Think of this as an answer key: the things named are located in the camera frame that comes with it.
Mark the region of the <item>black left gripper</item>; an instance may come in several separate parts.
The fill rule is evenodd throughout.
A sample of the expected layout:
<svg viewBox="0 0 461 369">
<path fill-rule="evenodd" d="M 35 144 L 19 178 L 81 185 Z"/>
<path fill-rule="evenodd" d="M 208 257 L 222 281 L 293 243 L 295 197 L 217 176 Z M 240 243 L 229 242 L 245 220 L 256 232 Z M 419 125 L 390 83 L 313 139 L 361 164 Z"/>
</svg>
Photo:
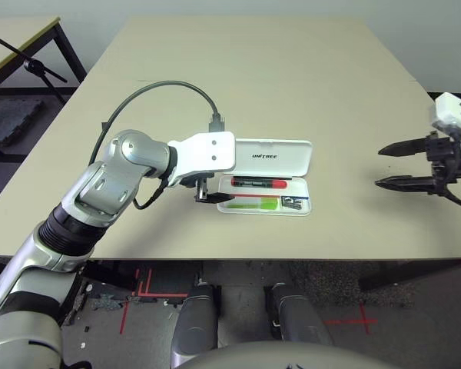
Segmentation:
<svg viewBox="0 0 461 369">
<path fill-rule="evenodd" d="M 195 201 L 206 204 L 219 204 L 234 199 L 234 196 L 222 192 L 207 192 L 207 175 L 192 175 L 181 180 L 181 185 L 195 190 Z"/>
</svg>

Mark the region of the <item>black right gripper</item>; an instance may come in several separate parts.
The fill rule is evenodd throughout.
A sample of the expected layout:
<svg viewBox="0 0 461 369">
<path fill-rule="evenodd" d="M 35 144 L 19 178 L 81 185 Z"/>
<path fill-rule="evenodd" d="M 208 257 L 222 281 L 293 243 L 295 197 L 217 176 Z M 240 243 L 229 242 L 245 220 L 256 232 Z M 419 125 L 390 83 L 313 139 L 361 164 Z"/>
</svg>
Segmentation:
<svg viewBox="0 0 461 369">
<path fill-rule="evenodd" d="M 411 156 L 426 152 L 431 164 L 432 177 L 399 175 L 382 178 L 374 182 L 380 188 L 400 192 L 428 192 L 445 194 L 448 186 L 461 179 L 461 141 L 456 138 L 440 138 L 431 131 L 425 138 L 394 142 L 381 148 L 379 155 L 391 157 Z"/>
</svg>

